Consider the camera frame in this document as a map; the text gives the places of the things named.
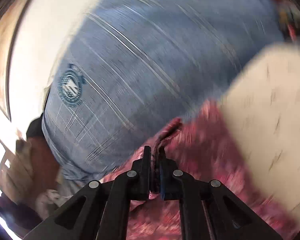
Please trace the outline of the cream leaf-print pillow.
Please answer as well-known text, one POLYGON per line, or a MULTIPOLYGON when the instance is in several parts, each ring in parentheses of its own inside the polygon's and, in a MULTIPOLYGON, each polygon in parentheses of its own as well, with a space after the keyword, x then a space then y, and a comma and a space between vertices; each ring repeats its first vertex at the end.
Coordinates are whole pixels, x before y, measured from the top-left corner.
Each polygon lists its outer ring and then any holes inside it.
POLYGON ((260 51, 220 105, 253 183, 300 228, 300 44, 260 51))

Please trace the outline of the blue plaid pillow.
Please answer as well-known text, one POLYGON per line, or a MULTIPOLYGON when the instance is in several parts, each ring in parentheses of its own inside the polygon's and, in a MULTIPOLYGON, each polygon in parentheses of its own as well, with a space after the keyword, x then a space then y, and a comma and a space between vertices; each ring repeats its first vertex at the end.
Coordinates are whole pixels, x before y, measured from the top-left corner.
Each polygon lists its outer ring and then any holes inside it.
POLYGON ((102 0, 56 71, 43 132, 64 178, 101 179, 280 42, 273 0, 102 0))

